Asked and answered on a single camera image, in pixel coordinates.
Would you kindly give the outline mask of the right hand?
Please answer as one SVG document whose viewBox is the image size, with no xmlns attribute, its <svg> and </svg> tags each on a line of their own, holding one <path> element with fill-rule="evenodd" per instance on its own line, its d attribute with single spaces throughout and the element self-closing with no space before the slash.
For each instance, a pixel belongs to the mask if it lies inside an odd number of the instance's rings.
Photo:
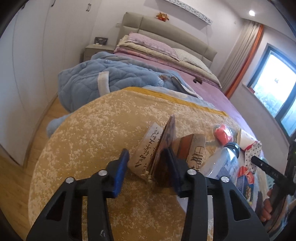
<svg viewBox="0 0 296 241">
<path fill-rule="evenodd" d="M 261 213 L 259 216 L 260 221 L 261 222 L 269 221 L 271 219 L 272 210 L 273 210 L 273 208 L 272 208 L 271 202 L 270 202 L 269 198 L 267 198 L 263 202 L 263 206 L 262 206 Z"/>
</svg>

